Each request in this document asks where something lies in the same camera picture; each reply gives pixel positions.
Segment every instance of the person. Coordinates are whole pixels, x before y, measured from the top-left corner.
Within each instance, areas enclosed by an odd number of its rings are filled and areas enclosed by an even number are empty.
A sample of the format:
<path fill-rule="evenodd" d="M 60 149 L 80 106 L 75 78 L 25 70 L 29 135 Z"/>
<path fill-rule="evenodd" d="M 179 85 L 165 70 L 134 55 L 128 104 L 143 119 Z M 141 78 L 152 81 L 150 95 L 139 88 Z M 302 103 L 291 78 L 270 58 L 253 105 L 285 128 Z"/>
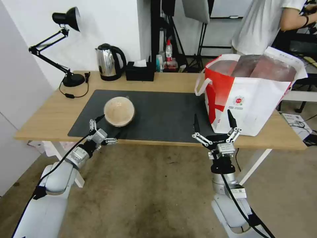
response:
<path fill-rule="evenodd" d="M 306 0 L 253 0 L 231 43 L 234 53 L 261 55 L 279 30 L 299 29 L 317 21 L 317 13 L 299 15 Z M 317 8 L 309 4 L 307 10 Z"/>

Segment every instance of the lamp shade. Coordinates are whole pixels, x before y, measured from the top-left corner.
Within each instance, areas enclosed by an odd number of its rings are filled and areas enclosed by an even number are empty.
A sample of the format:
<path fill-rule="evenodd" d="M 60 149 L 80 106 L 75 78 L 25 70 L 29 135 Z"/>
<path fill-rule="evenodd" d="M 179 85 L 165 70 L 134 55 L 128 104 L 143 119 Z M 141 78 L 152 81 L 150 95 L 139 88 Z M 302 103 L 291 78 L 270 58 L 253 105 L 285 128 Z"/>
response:
<path fill-rule="evenodd" d="M 80 15 L 77 7 L 69 9 L 66 13 L 53 13 L 52 18 L 57 24 L 69 25 L 74 30 L 80 31 L 78 27 Z"/>

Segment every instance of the red and white bag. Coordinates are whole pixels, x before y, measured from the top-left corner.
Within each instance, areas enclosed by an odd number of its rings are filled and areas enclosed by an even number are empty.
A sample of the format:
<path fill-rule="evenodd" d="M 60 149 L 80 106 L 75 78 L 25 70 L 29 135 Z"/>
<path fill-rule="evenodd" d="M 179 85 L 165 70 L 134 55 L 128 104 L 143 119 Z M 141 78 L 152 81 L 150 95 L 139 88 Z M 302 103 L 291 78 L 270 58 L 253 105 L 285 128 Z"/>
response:
<path fill-rule="evenodd" d="M 242 129 L 241 134 L 256 136 L 286 91 L 297 79 L 306 78 L 307 73 L 301 60 L 272 47 L 245 71 L 240 71 L 241 66 L 248 68 L 239 61 L 241 57 L 225 54 L 209 62 L 197 79 L 195 94 L 205 93 L 209 121 L 215 133 L 230 130 L 227 114 L 230 109 Z M 203 73 L 205 81 L 197 91 Z"/>

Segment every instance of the kettle handle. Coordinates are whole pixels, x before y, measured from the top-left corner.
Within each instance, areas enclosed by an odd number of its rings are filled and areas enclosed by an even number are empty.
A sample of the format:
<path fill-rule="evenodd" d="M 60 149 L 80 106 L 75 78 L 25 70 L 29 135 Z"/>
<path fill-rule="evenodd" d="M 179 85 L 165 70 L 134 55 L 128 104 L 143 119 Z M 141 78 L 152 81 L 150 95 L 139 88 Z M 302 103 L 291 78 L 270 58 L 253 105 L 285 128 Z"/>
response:
<path fill-rule="evenodd" d="M 122 52 L 122 50 L 120 50 L 118 47 L 115 46 L 111 46 L 111 51 L 112 51 L 112 55 L 113 58 L 115 59 L 115 68 L 116 68 L 116 72 L 121 76 L 121 74 L 124 72 L 125 68 L 126 68 L 126 58 L 124 53 Z M 117 54 L 119 54 L 121 56 L 121 60 L 123 62 L 123 67 L 120 68 L 120 64 L 119 64 L 119 60 L 117 58 Z"/>

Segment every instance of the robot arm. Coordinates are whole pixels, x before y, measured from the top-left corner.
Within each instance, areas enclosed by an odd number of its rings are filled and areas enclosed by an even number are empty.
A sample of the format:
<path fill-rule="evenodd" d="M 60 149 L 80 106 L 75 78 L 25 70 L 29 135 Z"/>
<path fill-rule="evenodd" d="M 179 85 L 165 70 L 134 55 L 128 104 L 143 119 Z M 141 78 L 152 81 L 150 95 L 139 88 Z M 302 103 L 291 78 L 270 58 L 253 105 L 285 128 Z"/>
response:
<path fill-rule="evenodd" d="M 78 169 L 102 145 L 117 143 L 116 138 L 108 138 L 105 131 L 97 129 L 95 120 L 90 120 L 89 124 L 90 135 L 87 140 L 75 146 L 64 160 L 48 165 L 44 169 L 41 181 L 16 226 L 13 238 L 58 237 L 68 195 Z"/>
<path fill-rule="evenodd" d="M 237 127 L 230 110 L 228 110 L 228 118 L 231 127 L 228 134 L 206 137 L 200 134 L 197 116 L 195 115 L 194 118 L 192 137 L 210 150 L 208 157 L 213 161 L 211 166 L 212 184 L 216 195 L 211 205 L 229 237 L 274 237 L 252 211 L 246 200 L 245 188 L 239 185 L 235 179 L 235 168 L 231 163 L 231 158 L 235 153 L 234 142 L 242 130 Z M 242 230 L 242 233 L 239 234 L 232 231 L 232 228 L 242 227 L 246 222 L 250 226 L 249 229 Z"/>

